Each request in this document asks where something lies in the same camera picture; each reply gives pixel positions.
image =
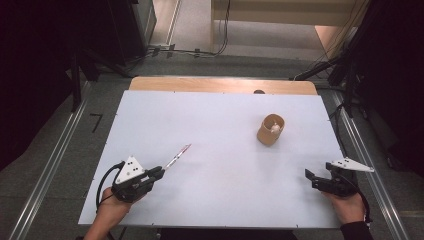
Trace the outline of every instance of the person's right hand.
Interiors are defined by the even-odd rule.
[[[365,207],[361,195],[341,198],[331,193],[321,192],[330,199],[337,217],[342,224],[364,221]]]

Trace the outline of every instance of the white bracket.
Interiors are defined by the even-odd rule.
[[[145,172],[145,169],[138,163],[137,159],[133,156],[128,157],[125,161],[125,165],[122,167],[121,172],[116,178],[115,183],[121,184],[137,176],[140,176]]]
[[[338,160],[338,161],[332,161],[331,165],[339,167],[339,168],[343,168],[343,169],[348,169],[348,170],[355,170],[355,171],[362,171],[362,172],[374,172],[374,168],[368,167],[366,165],[363,165],[361,163],[353,161],[350,158],[345,158],[345,159]]]

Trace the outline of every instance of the cup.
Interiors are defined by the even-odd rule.
[[[283,129],[284,119],[277,114],[270,114],[262,121],[256,136],[261,143],[271,146],[280,137]]]

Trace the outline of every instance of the white pen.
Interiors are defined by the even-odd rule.
[[[181,151],[175,155],[175,157],[163,168],[165,171],[168,170],[180,157],[183,155],[185,151],[191,146],[191,144],[185,145]]]

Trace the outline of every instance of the black cloth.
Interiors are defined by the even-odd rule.
[[[340,227],[345,240],[373,240],[370,230],[365,222],[353,222]]]

